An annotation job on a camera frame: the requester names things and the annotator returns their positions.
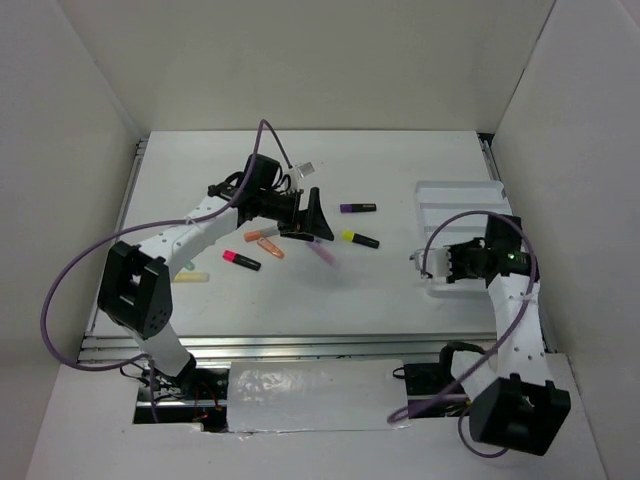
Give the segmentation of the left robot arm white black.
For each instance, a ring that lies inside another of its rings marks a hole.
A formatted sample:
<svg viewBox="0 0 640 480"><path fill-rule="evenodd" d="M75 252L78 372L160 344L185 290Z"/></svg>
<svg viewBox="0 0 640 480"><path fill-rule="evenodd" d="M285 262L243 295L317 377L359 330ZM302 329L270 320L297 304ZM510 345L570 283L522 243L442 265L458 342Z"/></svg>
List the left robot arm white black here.
<svg viewBox="0 0 640 480"><path fill-rule="evenodd" d="M208 188L206 197L177 225L138 243L116 242L109 250L97 305L134 339L162 377L163 389L176 399L189 397L204 372L170 324L171 283L183 267L255 218L275 222L280 235L302 241L331 241L334 234L320 203L320 191L277 191L281 166L264 155L248 159L244 170Z"/></svg>

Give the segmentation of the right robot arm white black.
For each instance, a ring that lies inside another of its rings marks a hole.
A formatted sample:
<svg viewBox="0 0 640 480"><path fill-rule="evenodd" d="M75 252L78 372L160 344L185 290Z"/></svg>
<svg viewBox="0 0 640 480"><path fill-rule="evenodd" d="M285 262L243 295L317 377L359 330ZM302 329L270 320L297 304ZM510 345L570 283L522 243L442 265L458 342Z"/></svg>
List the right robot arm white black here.
<svg viewBox="0 0 640 480"><path fill-rule="evenodd" d="M490 213L483 236L434 250L441 283L486 288L496 324L490 349L451 342L440 353L441 388L462 388L470 400L468 425L478 442L535 456L548 451L571 409L547 364L539 318L537 259L521 220Z"/></svg>

